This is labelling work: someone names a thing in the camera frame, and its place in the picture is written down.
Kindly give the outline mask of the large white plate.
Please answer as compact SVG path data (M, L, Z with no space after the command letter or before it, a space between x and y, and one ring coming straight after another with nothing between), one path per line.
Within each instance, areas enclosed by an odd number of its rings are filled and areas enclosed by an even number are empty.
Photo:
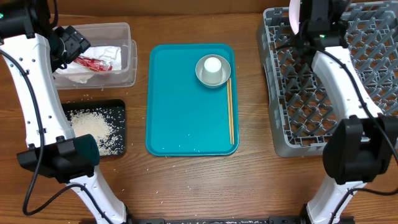
M290 0L289 3L289 22L292 32L296 35L300 27L300 6L301 0Z

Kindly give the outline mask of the red snack wrapper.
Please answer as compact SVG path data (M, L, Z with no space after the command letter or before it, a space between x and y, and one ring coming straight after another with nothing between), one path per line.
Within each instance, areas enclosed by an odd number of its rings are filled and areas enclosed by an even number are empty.
M74 60L75 63L82 65L94 72L105 72L112 70L113 66L105 60L79 56Z

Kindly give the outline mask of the white napkin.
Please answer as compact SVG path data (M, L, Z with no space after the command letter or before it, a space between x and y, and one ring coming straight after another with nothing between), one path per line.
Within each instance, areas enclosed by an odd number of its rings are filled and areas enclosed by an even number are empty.
M101 47L90 47L84 53L79 56L95 58L100 60L105 60L110 62L113 66L112 70L122 69L122 58L121 58L121 48L115 46L101 46ZM88 68L75 63L74 61L68 64L66 69L57 69L57 74L61 74L67 77L69 80L76 83L87 83L87 81L92 78L95 73Z

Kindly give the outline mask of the grey-white bowl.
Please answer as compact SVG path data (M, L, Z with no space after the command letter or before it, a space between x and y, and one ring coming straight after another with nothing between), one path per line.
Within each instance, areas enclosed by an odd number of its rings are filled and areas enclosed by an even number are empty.
M203 70L203 64L204 61L208 58L208 57L216 57L221 61L222 64L222 81L219 82L219 84L217 85L207 85L203 80L202 80L202 70ZM223 84L225 84L227 82L227 80L230 78L231 76L231 65L229 64L229 62L222 56L220 55L215 55L215 54L210 54L210 55L206 55L204 57L202 57L201 59L199 59L199 61L197 62L197 65L195 67L195 73L197 78L199 79L199 81L205 85L208 88L218 88L220 86L222 86Z

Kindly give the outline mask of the wooden chopstick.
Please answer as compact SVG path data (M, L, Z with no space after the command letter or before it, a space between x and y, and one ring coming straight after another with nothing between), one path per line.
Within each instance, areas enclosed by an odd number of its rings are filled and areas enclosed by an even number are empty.
M228 93L229 93L229 112L230 112L230 125L231 125L231 144L234 145L234 114L233 114L233 92L232 92L232 80L228 80Z
M231 100L230 100L230 88L229 88L229 81L230 78L226 82L226 87L227 87L227 100L228 100L228 119L229 119L229 138L230 138L230 144L233 144L233 127L232 127L232 118L231 118Z

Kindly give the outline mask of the white paper cup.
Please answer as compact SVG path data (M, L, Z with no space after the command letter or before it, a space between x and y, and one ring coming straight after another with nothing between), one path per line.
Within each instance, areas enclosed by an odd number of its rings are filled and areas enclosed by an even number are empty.
M208 57L203 64L202 80L207 85L217 85L222 81L222 64L216 57Z

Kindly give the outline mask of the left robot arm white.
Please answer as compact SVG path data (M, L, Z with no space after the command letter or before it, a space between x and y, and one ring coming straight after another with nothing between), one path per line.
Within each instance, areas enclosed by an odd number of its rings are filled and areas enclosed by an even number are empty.
M132 223L125 204L103 177L93 136L76 136L58 96L53 73L90 47L75 28L57 24L46 1L1 5L1 55L14 80L25 121L27 150L17 155L34 176L73 190L97 223Z

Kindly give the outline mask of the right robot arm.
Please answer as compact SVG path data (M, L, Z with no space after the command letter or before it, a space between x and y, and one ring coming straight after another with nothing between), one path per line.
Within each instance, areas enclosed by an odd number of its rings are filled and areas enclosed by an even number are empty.
M357 192L384 174L397 157L397 117L385 116L359 79L341 17L350 1L291 1L289 22L294 45L321 80L338 121L323 150L326 178L303 209L308 223L339 223Z

